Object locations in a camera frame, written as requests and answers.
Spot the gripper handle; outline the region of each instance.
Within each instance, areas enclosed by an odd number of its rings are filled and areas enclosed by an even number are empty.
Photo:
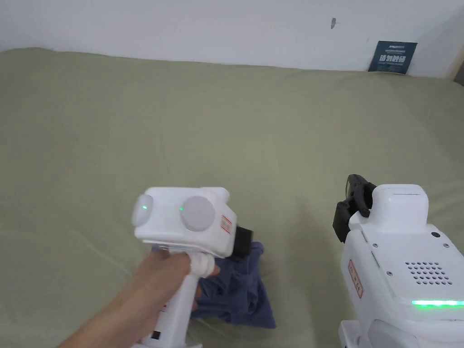
[[[153,348],[185,347],[188,322],[192,313],[193,300],[197,290],[199,277],[189,274],[173,298],[160,313],[158,323],[152,334],[142,343]]]
[[[214,257],[200,252],[187,252],[190,257],[190,274],[160,313],[152,334],[142,343],[152,348],[184,348],[188,322],[200,277],[209,276],[214,270]]]

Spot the white plastic casing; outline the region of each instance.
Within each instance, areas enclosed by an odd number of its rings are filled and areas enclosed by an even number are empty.
[[[134,207],[135,236],[170,253],[184,251],[191,272],[160,312],[152,334],[133,348],[201,348],[185,342],[199,277],[214,269],[214,256],[232,254],[237,216],[227,206],[229,192],[222,187],[152,187]]]
[[[464,301],[464,257],[427,213],[420,186],[381,185],[369,218],[349,221],[341,268],[361,348],[464,347],[464,307],[412,303]]]
[[[232,254],[237,216],[227,206],[227,190],[151,187],[145,195],[134,209],[133,222],[143,221],[135,228],[137,238],[170,250],[201,251],[220,258]]]

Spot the dark blue sign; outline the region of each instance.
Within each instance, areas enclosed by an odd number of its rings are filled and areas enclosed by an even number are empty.
[[[368,71],[406,74],[417,42],[379,41]]]

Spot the red label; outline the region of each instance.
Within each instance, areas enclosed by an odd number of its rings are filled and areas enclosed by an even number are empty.
[[[362,288],[361,280],[359,279],[358,272],[356,272],[354,263],[351,260],[348,263],[348,272],[351,276],[351,280],[353,281],[354,287],[356,288],[356,292],[358,293],[359,298],[361,298],[364,289]]]
[[[225,230],[228,234],[231,234],[232,222],[224,215],[221,217],[221,228]]]

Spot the crumpled fabric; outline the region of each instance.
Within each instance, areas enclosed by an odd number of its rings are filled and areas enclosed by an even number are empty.
[[[250,255],[245,259],[217,258],[221,272],[200,279],[202,292],[192,318],[217,316],[231,324],[274,329],[271,304],[258,272],[263,253],[263,245],[252,242]]]

